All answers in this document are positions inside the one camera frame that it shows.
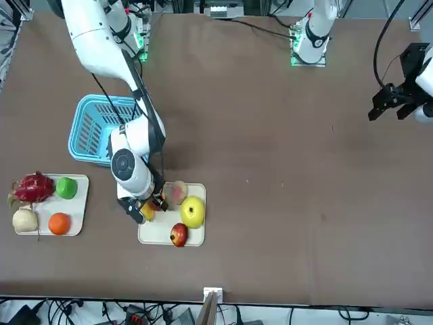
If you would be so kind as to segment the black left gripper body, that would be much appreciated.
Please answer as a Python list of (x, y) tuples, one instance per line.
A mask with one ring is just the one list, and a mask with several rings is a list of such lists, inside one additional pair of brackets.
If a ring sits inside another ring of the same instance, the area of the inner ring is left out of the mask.
[(428, 46), (429, 43), (411, 43), (399, 56), (405, 80), (396, 87), (388, 84), (389, 89), (394, 92), (394, 95), (389, 96), (391, 105), (420, 105), (428, 101), (429, 95), (415, 82), (423, 66)]

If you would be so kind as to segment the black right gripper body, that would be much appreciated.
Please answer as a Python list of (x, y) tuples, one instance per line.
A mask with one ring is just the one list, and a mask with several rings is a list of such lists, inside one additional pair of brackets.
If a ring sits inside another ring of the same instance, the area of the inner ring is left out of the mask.
[(156, 216), (156, 211), (160, 210), (161, 200), (161, 192), (151, 194), (148, 198), (135, 197), (118, 185), (118, 204), (136, 223), (152, 221)]

